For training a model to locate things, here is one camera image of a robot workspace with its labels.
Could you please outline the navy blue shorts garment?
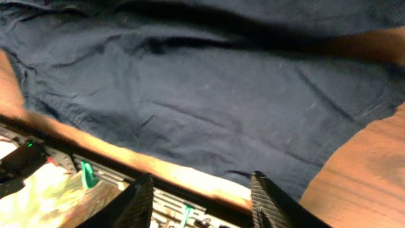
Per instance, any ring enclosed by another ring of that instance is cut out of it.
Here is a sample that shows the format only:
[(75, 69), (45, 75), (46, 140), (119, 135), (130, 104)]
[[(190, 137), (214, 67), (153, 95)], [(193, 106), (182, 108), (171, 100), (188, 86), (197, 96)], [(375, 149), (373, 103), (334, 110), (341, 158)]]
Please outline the navy blue shorts garment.
[(298, 200), (404, 102), (402, 68), (299, 48), (403, 24), (403, 1), (2, 1), (1, 48), (29, 110)]

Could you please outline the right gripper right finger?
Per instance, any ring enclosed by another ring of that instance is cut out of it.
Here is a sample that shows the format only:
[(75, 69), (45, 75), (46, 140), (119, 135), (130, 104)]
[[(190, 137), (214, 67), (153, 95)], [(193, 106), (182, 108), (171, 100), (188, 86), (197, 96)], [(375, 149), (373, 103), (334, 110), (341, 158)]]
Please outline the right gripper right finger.
[(261, 172), (251, 176), (254, 228), (330, 228)]

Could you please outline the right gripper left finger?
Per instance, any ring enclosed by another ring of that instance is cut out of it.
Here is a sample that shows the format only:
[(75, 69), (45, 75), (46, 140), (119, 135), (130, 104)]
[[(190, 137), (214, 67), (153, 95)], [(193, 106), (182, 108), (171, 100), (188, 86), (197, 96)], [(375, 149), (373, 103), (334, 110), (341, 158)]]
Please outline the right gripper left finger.
[(151, 174), (142, 174), (77, 228), (149, 228), (153, 196), (153, 178)]

